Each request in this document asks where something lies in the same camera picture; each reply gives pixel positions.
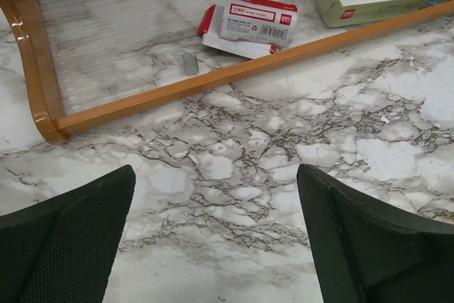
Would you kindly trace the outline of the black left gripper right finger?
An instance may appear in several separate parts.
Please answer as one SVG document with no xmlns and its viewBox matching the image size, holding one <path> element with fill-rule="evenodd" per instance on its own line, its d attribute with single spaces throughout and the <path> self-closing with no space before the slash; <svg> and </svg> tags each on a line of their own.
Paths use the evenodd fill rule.
<svg viewBox="0 0 454 303">
<path fill-rule="evenodd" d="M 301 164 L 297 186 L 324 302 L 452 302 L 453 225 Z"/>
</svg>

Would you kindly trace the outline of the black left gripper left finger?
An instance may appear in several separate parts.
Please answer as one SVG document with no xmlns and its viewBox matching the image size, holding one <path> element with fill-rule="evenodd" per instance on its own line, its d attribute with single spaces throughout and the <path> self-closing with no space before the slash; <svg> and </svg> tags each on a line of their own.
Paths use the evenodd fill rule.
<svg viewBox="0 0 454 303">
<path fill-rule="evenodd" d="M 102 302 L 135 181 L 125 165 L 1 216 L 1 301 Z"/>
</svg>

